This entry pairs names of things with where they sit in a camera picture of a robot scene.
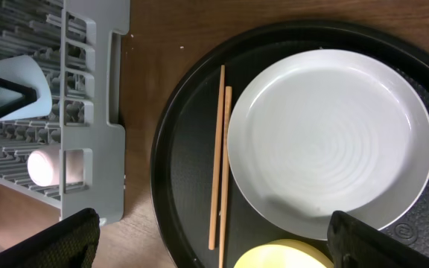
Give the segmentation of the yellow plastic bowl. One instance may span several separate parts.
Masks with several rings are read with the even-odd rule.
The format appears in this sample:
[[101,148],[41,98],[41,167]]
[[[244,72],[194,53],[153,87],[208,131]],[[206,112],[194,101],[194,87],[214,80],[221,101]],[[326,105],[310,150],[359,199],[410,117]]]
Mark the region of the yellow plastic bowl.
[[333,268],[320,250],[299,240],[281,239],[245,252],[234,268]]

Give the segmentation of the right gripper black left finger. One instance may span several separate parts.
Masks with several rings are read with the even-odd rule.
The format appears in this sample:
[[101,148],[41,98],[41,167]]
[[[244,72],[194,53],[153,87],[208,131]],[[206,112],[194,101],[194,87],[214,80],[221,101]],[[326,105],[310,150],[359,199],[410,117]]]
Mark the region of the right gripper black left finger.
[[99,221],[94,209],[85,208],[0,252],[0,267],[91,267],[100,238]]

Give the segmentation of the light blue plastic cup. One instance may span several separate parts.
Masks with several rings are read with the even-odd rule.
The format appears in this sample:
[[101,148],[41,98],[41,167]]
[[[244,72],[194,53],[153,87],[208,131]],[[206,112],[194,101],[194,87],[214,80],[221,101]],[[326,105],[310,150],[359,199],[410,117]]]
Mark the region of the light blue plastic cup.
[[0,121],[46,116],[51,108],[50,87],[32,57],[0,60]]

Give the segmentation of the wooden chopstick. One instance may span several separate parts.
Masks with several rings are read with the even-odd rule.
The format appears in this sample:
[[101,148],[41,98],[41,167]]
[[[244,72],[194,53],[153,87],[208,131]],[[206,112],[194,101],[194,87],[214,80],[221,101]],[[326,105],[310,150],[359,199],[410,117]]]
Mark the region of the wooden chopstick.
[[214,139],[214,161],[212,171],[212,196],[210,207],[209,221],[209,250],[215,249],[216,241],[216,226],[217,226],[217,204],[220,184],[220,162],[221,162],[221,146],[223,138],[223,107],[224,107],[224,90],[225,90],[225,65],[220,67],[220,81],[217,99],[217,117]]
[[229,194],[229,154],[228,154],[228,129],[232,105],[232,87],[225,89],[225,104],[223,117],[223,164],[222,164],[222,186],[220,201],[220,231],[219,231],[219,268],[223,268],[226,240],[226,220]]

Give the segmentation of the pink plastic cup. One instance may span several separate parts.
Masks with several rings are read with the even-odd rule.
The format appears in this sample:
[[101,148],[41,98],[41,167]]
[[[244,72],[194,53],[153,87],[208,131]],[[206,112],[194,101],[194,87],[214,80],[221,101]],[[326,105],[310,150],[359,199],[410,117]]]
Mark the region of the pink plastic cup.
[[[60,184],[60,145],[48,145],[33,151],[27,160],[28,174],[38,186]],[[66,183],[83,181],[83,151],[66,151]]]

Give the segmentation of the grey round plate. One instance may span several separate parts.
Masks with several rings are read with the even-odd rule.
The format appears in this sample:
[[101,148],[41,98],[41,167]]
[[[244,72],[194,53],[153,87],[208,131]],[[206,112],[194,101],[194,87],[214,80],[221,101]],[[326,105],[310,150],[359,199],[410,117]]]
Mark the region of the grey round plate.
[[388,227],[429,180],[422,99],[398,71],[353,51],[306,51],[264,69],[235,102],[227,146],[251,207],[316,240],[335,211]]

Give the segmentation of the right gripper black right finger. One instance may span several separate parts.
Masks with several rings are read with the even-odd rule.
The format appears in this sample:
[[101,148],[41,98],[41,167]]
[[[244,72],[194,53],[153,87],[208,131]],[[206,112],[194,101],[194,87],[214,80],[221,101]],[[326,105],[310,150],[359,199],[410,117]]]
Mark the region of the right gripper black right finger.
[[429,268],[429,257],[343,211],[332,214],[327,241],[336,268]]

